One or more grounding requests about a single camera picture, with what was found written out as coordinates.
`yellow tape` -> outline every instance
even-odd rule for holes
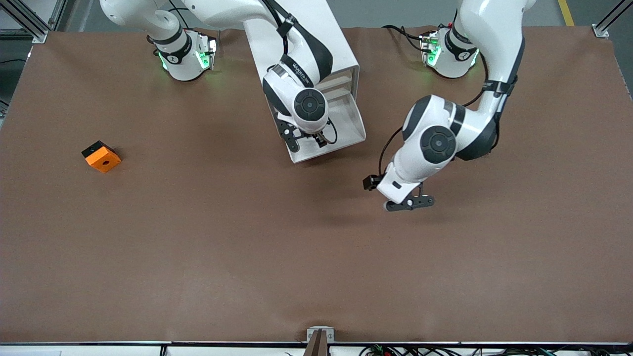
[[[563,13],[565,19],[565,25],[573,26],[572,13],[569,12],[569,6],[567,6],[567,0],[558,0],[558,6],[560,6],[560,12]]]

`floor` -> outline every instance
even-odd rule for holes
[[[616,5],[617,0],[567,0],[576,25],[590,25],[599,21]],[[449,22],[454,15],[457,0],[328,0],[334,16],[341,27],[380,27],[387,24],[414,27]],[[178,7],[180,0],[174,0]],[[171,8],[166,3],[164,9]],[[132,31],[110,22],[101,12],[98,0],[74,0],[67,8],[67,21],[62,25],[66,31]],[[188,11],[181,11],[190,27],[206,27]],[[611,40],[620,59],[622,75],[633,85],[633,11],[624,14],[610,28]],[[526,12],[526,26],[565,25],[558,0],[538,0]],[[0,61],[25,59],[30,49],[29,41],[3,41],[0,37]],[[9,103],[22,72],[23,62],[0,64],[0,99]]]

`brown tabletop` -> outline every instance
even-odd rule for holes
[[[140,33],[49,34],[0,132],[0,340],[633,339],[633,105],[611,43],[526,28],[494,153],[387,213],[361,180],[413,103],[478,93],[344,31],[364,143],[292,164],[243,32],[177,82]],[[102,140],[107,174],[81,151]],[[399,147],[400,138],[388,151]]]

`orange cube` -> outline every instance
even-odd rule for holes
[[[121,158],[101,141],[95,142],[83,150],[81,154],[92,168],[102,173],[106,173],[121,163]]]

